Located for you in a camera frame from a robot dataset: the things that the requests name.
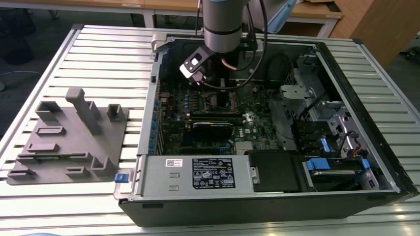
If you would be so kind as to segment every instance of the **blue tab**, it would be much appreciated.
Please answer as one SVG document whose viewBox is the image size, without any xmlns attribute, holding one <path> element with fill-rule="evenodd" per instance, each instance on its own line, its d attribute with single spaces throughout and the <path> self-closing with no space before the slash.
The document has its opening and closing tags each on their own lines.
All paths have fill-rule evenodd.
<svg viewBox="0 0 420 236">
<path fill-rule="evenodd" d="M 129 174 L 118 173 L 118 174 L 116 174 L 116 178 L 113 181 L 114 181 L 114 183 L 128 183 L 129 182 L 128 178 L 129 178 Z"/>
<path fill-rule="evenodd" d="M 309 171 L 314 170 L 314 166 L 313 166 L 312 161 L 308 160 L 305 163 L 306 163 L 308 170 L 309 170 Z"/>
<path fill-rule="evenodd" d="M 305 163 L 309 171 L 330 169 L 326 158 L 312 158 Z"/>
<path fill-rule="evenodd" d="M 366 159 L 361 159 L 361 165 L 362 165 L 362 168 L 365 168 L 365 170 L 370 168 L 370 165 Z"/>
<path fill-rule="evenodd" d="M 330 152 L 330 149 L 329 149 L 329 146 L 328 146 L 328 143 L 326 143 L 326 139 L 321 139 L 321 143 L 324 145 L 325 152 Z"/>
</svg>

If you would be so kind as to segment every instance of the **warning label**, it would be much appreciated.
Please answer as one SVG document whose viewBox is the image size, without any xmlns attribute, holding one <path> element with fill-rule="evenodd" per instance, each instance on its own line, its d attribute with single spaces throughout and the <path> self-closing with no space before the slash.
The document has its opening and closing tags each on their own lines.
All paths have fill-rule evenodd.
<svg viewBox="0 0 420 236">
<path fill-rule="evenodd" d="M 194 189 L 234 188 L 232 158 L 192 159 Z"/>
</svg>

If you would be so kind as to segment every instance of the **motherboard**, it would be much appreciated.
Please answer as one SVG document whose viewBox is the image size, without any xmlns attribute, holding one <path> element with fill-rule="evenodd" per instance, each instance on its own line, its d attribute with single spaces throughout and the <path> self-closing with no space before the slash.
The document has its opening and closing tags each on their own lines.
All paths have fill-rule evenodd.
<svg viewBox="0 0 420 236">
<path fill-rule="evenodd" d="M 237 155 L 278 149 L 268 109 L 274 91 L 249 84 L 236 91 L 204 91 L 162 83 L 164 155 Z"/>
</svg>

